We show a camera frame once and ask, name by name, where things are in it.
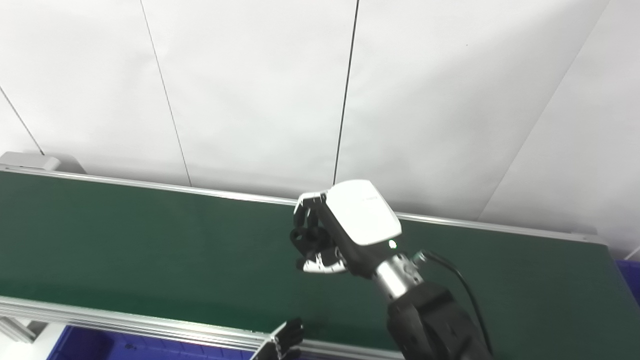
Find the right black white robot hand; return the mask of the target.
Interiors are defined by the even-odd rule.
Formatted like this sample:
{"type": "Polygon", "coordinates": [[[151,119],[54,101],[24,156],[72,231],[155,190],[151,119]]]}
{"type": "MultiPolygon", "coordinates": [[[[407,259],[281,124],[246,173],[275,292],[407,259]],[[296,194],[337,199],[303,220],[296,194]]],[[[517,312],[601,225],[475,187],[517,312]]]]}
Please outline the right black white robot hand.
{"type": "Polygon", "coordinates": [[[295,267],[314,274],[349,272],[370,280],[395,252],[402,225],[370,180],[352,179],[303,193],[289,238],[301,257],[295,267]]]}

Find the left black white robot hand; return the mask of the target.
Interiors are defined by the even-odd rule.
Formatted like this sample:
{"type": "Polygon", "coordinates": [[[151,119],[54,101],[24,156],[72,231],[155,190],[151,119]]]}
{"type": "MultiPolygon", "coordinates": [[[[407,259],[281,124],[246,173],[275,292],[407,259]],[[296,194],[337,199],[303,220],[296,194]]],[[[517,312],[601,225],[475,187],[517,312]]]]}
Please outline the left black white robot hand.
{"type": "Polygon", "coordinates": [[[300,345],[304,335],[302,319],[289,319],[265,338],[250,360],[298,360],[302,354],[300,345]]]}

